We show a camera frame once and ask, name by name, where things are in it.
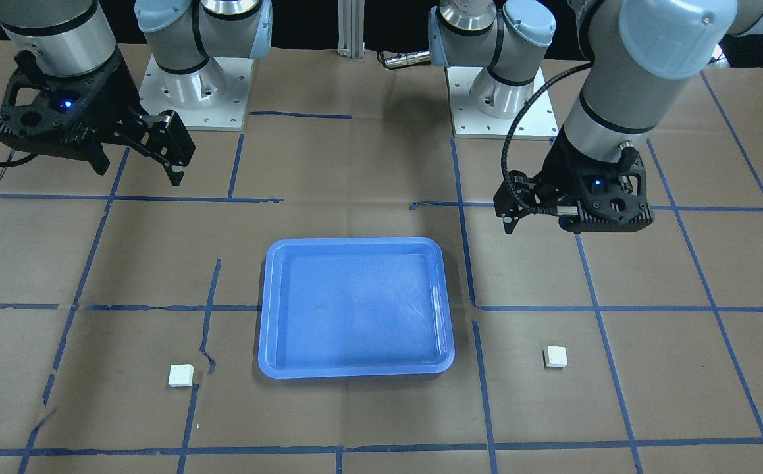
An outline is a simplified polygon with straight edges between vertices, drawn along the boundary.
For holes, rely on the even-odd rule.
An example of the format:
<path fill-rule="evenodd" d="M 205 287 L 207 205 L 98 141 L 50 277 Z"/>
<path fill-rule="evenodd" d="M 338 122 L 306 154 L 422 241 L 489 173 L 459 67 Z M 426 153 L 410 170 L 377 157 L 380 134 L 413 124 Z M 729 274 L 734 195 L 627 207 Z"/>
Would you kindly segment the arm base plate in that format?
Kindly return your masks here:
<path fill-rule="evenodd" d="M 174 75 L 150 57 L 141 105 L 152 116 L 176 111 L 189 131 L 242 132 L 254 66 L 250 58 L 219 57 L 200 71 Z"/>
<path fill-rule="evenodd" d="M 546 81 L 541 69 L 532 83 L 523 86 L 498 83 L 483 67 L 448 67 L 446 77 L 457 138 L 505 138 L 526 100 Z M 514 128 L 513 138 L 549 140 L 558 129 L 552 102 L 544 92 Z"/>

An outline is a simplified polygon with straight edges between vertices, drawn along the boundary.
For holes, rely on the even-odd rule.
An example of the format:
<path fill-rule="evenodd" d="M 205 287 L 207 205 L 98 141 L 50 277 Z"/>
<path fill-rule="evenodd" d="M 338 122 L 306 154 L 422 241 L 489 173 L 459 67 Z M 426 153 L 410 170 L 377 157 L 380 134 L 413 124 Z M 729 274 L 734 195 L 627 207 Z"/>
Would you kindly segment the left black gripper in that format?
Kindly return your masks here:
<path fill-rule="evenodd" d="M 543 206 L 573 207 L 575 215 L 559 218 L 567 232 L 634 233 L 654 222 L 647 202 L 646 169 L 631 142 L 616 148 L 616 162 L 592 159 L 559 135 L 534 179 L 510 171 L 494 195 L 496 216 L 504 233 L 513 233 L 519 220 L 538 214 Z"/>

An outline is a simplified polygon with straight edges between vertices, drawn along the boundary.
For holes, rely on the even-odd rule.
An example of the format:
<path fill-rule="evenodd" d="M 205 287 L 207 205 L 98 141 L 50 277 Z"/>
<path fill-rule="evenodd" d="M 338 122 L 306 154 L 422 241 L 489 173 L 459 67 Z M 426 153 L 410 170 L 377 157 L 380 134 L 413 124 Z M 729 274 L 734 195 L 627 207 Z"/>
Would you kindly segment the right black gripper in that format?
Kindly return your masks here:
<path fill-rule="evenodd" d="M 0 142 L 19 152 L 87 162 L 98 175 L 110 159 L 103 144 L 118 144 L 152 158 L 179 186 L 196 145 L 176 111 L 145 115 L 138 89 L 119 48 L 94 71 L 54 77 L 41 71 L 28 48 L 14 57 L 0 106 Z"/>

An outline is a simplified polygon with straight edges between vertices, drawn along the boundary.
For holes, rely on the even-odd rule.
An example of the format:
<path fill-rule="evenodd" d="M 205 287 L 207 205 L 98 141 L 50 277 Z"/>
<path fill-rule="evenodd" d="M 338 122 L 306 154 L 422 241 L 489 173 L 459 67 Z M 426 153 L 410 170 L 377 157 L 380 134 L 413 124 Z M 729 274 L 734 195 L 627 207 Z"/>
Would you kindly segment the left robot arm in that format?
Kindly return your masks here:
<path fill-rule="evenodd" d="M 557 216 L 565 231 L 634 233 L 653 223 L 638 146 L 722 37 L 763 35 L 763 1 L 571 1 L 587 62 L 533 81 L 552 45 L 556 19 L 537 1 L 441 1 L 429 13 L 436 66 L 481 70 L 471 98 L 490 116 L 510 118 L 493 198 L 504 232 L 533 214 Z M 512 137 L 547 89 L 587 71 L 541 170 L 508 168 Z"/>

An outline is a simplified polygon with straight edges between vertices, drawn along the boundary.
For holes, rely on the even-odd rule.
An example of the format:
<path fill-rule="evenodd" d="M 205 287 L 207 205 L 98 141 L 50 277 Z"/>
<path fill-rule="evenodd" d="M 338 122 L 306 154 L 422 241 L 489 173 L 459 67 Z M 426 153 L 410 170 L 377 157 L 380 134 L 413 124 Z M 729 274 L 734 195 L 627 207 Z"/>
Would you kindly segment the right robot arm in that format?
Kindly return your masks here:
<path fill-rule="evenodd" d="M 213 122 L 242 93 L 219 60 L 266 57 L 270 1 L 138 1 L 138 29 L 158 67 L 137 87 L 98 1 L 0 1 L 0 26 L 17 47 L 0 105 L 0 143 L 35 156 L 109 167 L 105 144 L 152 158 L 179 186 L 196 150 L 189 112 Z"/>

